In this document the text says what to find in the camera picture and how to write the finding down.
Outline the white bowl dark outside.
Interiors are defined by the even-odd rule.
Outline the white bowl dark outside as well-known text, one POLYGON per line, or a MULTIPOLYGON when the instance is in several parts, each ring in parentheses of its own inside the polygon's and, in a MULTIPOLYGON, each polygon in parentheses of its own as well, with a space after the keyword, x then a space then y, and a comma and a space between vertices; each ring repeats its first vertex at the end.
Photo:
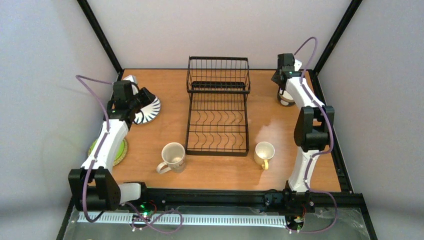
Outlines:
POLYGON ((279 101, 281 105, 285 107, 290 107, 295 105, 295 101, 293 97, 285 89, 282 89, 281 87, 279 87, 277 91, 277 100, 279 101))

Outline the white mug coral pattern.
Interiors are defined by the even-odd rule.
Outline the white mug coral pattern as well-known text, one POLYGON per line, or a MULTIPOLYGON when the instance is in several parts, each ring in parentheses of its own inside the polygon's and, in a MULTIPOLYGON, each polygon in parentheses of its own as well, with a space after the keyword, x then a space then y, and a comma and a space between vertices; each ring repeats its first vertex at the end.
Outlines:
POLYGON ((171 142, 165 145, 161 151, 162 162, 156 167, 158 174, 169 171, 182 173, 186 168, 186 152, 182 144, 171 142))

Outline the yellow mug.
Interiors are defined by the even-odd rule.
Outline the yellow mug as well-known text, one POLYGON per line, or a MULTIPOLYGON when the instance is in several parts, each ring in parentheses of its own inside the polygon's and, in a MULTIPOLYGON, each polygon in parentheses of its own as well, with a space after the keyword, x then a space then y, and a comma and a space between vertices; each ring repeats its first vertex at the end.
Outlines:
POLYGON ((274 146, 267 141, 261 141, 255 146, 253 159, 263 170, 268 170, 274 155, 274 146))

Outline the black wire dish rack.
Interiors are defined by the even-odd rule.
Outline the black wire dish rack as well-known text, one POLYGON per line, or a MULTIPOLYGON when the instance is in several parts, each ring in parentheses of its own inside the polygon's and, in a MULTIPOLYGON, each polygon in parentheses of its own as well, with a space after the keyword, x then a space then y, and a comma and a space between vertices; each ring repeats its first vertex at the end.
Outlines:
POLYGON ((245 157, 249 152, 246 57, 190 56, 185 151, 193 156, 245 157))

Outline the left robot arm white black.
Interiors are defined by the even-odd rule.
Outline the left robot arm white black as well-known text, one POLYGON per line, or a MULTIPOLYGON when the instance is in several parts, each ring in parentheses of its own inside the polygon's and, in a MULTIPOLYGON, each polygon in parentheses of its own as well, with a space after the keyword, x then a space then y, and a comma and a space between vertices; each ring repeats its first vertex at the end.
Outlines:
POLYGON ((99 137, 80 168, 71 169, 68 182, 78 211, 115 211, 119 205, 138 200, 145 184, 118 184, 112 176, 120 145, 142 117, 142 108, 153 107, 158 98, 145 87, 139 88, 134 76, 112 84, 112 99, 104 107, 105 117, 99 137))

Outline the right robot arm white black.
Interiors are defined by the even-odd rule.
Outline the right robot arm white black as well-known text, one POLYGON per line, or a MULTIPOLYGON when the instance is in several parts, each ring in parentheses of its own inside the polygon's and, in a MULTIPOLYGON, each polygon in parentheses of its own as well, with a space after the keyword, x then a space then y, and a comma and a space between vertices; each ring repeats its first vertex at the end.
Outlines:
POLYGON ((335 110, 320 101, 307 84, 302 63, 292 53, 277 56, 277 69, 271 80, 279 86, 282 95, 290 95, 290 102, 299 108, 299 116, 293 138, 297 145, 294 169, 283 190, 285 202, 308 203, 310 193, 325 194, 327 191, 311 189, 310 179, 321 155, 334 147, 333 121, 335 110))

